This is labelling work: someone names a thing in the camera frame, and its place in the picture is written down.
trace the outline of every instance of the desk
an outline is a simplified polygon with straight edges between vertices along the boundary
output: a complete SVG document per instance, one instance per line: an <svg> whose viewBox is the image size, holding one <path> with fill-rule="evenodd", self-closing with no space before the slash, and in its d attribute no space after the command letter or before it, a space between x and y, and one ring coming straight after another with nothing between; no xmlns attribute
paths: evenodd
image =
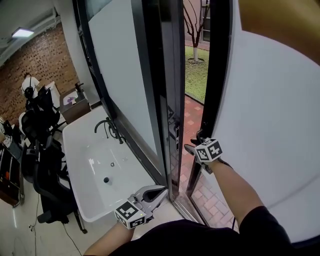
<svg viewBox="0 0 320 256"><path fill-rule="evenodd" d="M63 115L67 124L72 123L73 121L77 120L78 118L84 116L85 114L91 111L89 103L85 98L82 92L77 92L77 98L74 100L75 104L72 102L64 105L64 98L68 95L74 93L76 89L71 89L66 93L63 93L60 96L60 113Z"/></svg>

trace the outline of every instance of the floor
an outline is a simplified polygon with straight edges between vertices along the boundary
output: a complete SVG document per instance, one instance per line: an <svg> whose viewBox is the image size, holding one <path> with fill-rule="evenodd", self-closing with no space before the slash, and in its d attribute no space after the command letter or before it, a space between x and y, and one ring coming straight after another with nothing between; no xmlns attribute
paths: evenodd
<svg viewBox="0 0 320 256"><path fill-rule="evenodd" d="M196 138L197 131L201 126L204 107L192 98L184 97L184 128L183 144L191 144L190 139ZM180 193L187 189L194 157L185 149L182 150L182 162L180 173ZM207 181L203 174L200 175L192 194L192 199L200 212L213 228L232 227L233 214L229 207L219 199L217 191Z"/></svg>
<svg viewBox="0 0 320 256"><path fill-rule="evenodd" d="M61 135L55 135L55 138L62 142ZM32 184L26 181L24 182L24 192L24 204L19 205L15 209L0 200L0 256L35 255L35 233L30 231L29 225L33 225L36 220L38 194L35 192ZM37 215L42 213L43 210L40 202ZM141 237L157 225L182 218L176 208L166 199L155 210L154 220L135 229L133 239ZM108 214L95 222L86 222L84 225L88 233L83 234L79 230L74 215L71 214L69 215L69 223L65 225L65 228L83 254L91 244L105 234L115 223L116 218L114 215L112 213ZM61 222L51 224L37 223L35 231L37 256L79 255Z"/></svg>

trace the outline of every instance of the red brick pavement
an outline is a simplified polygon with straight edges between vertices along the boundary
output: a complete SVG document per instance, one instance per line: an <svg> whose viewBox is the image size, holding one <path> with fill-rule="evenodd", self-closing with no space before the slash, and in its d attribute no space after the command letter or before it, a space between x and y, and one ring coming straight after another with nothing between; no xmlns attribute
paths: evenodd
<svg viewBox="0 0 320 256"><path fill-rule="evenodd" d="M184 97L184 128L183 144L191 144L190 139L196 137L201 126L201 119L204 107L192 98ZM180 193L185 193L193 165L194 157L183 149L181 173L180 173ZM232 227L234 216L230 209L218 197L205 176L201 174L192 198L200 209L202 215L213 228Z"/></svg>

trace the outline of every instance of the window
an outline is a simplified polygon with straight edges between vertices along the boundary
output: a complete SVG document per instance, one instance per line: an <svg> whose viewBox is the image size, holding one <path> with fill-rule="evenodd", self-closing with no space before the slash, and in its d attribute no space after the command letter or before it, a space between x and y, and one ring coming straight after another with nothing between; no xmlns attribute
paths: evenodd
<svg viewBox="0 0 320 256"><path fill-rule="evenodd" d="M202 19L205 18L205 11L206 7L202 6ZM204 20L204 25L202 29L202 39L203 41L210 42L210 10L208 11L206 19Z"/></svg>

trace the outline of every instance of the brick wall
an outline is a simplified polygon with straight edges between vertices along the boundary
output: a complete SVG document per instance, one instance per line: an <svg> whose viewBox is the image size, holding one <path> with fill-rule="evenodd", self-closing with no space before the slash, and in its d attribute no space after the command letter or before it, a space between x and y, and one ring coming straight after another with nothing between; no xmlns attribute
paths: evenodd
<svg viewBox="0 0 320 256"><path fill-rule="evenodd" d="M61 23L31 39L0 67L0 117L11 124L18 125L19 115L26 111L21 91L26 72L41 85L54 81L60 94L79 81Z"/></svg>

